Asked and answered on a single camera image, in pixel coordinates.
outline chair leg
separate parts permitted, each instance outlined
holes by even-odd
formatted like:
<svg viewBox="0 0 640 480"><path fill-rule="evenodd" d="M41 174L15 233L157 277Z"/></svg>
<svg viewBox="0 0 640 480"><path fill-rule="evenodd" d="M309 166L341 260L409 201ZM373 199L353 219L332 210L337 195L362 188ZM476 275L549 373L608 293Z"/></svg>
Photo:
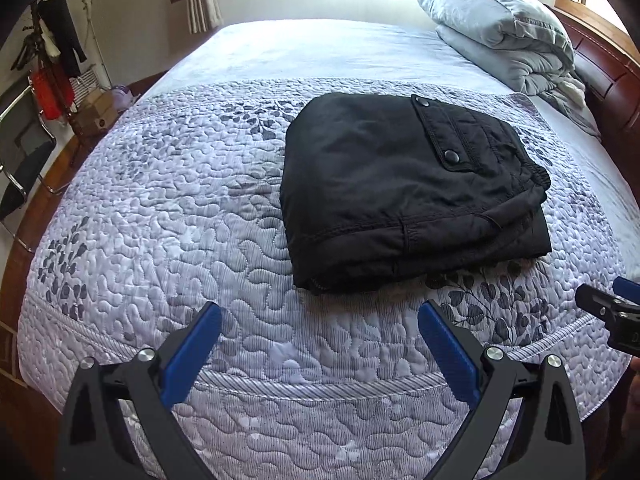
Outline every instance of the chair leg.
<svg viewBox="0 0 640 480"><path fill-rule="evenodd" d="M0 224L2 224L2 227L4 227L7 232L13 237L13 239L15 241L17 241L25 250L29 251L31 254L35 253L35 250L30 248L26 243L24 243L22 240L20 240L20 238L18 237L18 235L16 233L14 233L13 231L11 231L11 229L9 229L6 224L4 223L4 221L0 221Z"/></svg>
<svg viewBox="0 0 640 480"><path fill-rule="evenodd" d="M41 176L41 174L38 174L38 179L40 180L40 183L45 187L45 189L49 191L52 195L59 195L64 193L66 191L66 188L69 187L69 184L71 184L71 182L67 182L64 186L60 186L56 189L53 189L52 187L49 187L49 185L46 182L44 182L44 179Z"/></svg>

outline chair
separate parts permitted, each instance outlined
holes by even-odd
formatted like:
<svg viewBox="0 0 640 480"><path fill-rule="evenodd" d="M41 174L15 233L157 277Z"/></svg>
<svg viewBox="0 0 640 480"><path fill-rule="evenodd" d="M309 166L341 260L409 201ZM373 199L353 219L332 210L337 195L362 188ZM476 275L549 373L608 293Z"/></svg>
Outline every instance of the chair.
<svg viewBox="0 0 640 480"><path fill-rule="evenodd" d="M44 123L28 78L20 79L0 96L0 110L0 171L9 179L0 200L0 223L14 240L33 253L34 249L11 231L4 220L26 204L37 179L54 195L63 193L68 184L53 189L40 175L57 142Z"/></svg>

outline hand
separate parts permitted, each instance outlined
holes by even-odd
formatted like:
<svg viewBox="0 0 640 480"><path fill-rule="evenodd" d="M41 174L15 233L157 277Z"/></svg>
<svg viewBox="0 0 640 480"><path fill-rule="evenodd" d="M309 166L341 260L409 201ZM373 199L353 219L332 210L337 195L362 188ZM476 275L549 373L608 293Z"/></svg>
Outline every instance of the hand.
<svg viewBox="0 0 640 480"><path fill-rule="evenodd" d="M636 376L629 388L626 412L622 419L622 435L630 430L640 430L640 358L631 359L631 369L636 372Z"/></svg>

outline metal chair frame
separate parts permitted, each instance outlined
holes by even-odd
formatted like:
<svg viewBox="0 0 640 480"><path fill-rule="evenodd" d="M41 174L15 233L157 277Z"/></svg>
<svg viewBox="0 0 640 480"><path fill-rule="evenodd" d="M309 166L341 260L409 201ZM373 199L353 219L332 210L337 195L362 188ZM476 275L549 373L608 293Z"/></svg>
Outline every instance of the metal chair frame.
<svg viewBox="0 0 640 480"><path fill-rule="evenodd" d="M25 88L20 93L20 95L18 95L18 97L13 100L12 103L4 111L2 111L2 113L0 113L0 123L2 123L2 120L9 114L9 112L12 110L12 108L14 108L15 105L17 105L18 102L20 102L20 100L23 99L27 94L31 93L33 95L33 99L35 100L35 95L33 94L33 87L31 86L31 79L29 79L29 83L30 83L29 86L27 86L27 88ZM58 141L56 140L56 137L49 131L49 128L47 128L47 125L44 122L44 117L43 117L42 110L40 110L38 112L38 120L40 121L40 126L42 127L44 132L47 134L47 136L49 137L51 142L53 143L53 148L55 149L56 145L58 144ZM22 144L20 144L20 150L23 153L25 153L25 155L26 155L26 152L24 151L24 148L23 148ZM27 203L27 195L28 195L27 192L21 186L21 184L16 180L16 178L7 170L7 168L5 168L4 162L2 161L2 158L0 158L0 171L2 171L6 175L6 177L9 179L11 184L13 186L15 186L17 188L17 190L22 194L22 196L24 198L24 204L26 204ZM46 182L44 182L44 178L42 177L40 172L38 172L38 179L39 179L40 183L44 186L44 188L49 193L51 193L52 195L55 195L55 196L64 193L66 191L66 188L70 184L70 182L67 182L64 186L60 186L60 187L57 187L57 188L52 188ZM15 241L17 241L25 250L29 251L31 254L33 254L35 252L35 250L32 247L28 246L16 233L11 231L11 229L9 229L7 227L7 225L4 223L4 220L0 221L0 223L7 230L7 232L13 237L13 239Z"/></svg>

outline blue gripper pad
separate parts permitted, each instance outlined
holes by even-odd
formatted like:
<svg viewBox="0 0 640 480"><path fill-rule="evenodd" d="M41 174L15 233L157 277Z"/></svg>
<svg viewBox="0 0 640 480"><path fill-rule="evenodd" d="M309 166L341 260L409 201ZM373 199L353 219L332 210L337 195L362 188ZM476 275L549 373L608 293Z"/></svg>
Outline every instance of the blue gripper pad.
<svg viewBox="0 0 640 480"><path fill-rule="evenodd" d="M634 283L625 278L613 280L613 292L626 300L640 305L640 283Z"/></svg>
<svg viewBox="0 0 640 480"><path fill-rule="evenodd" d="M480 402L478 370L429 301L418 311L418 330L456 399L475 409Z"/></svg>
<svg viewBox="0 0 640 480"><path fill-rule="evenodd" d="M188 327L189 335L164 369L160 399L168 410L187 398L213 345L220 338L222 331L220 307L209 302L203 308L206 311L199 316L193 326Z"/></svg>

